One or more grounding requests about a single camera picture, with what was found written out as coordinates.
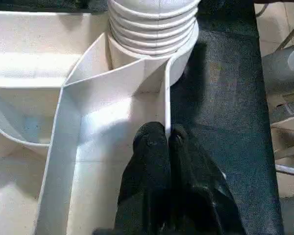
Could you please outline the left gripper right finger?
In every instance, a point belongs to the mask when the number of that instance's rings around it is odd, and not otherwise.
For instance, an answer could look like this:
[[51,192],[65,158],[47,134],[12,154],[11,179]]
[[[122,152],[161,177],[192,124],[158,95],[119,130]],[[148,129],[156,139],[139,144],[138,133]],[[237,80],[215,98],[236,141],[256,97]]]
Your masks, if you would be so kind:
[[188,235],[244,235],[241,216],[224,174],[181,125],[169,137],[178,231]]

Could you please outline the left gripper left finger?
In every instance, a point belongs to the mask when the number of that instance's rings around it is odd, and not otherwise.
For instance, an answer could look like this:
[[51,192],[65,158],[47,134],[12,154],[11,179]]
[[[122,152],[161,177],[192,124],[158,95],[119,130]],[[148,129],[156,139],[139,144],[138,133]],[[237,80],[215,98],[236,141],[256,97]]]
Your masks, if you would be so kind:
[[156,235],[169,218],[171,166],[165,128],[143,124],[123,174],[114,228],[125,235]]

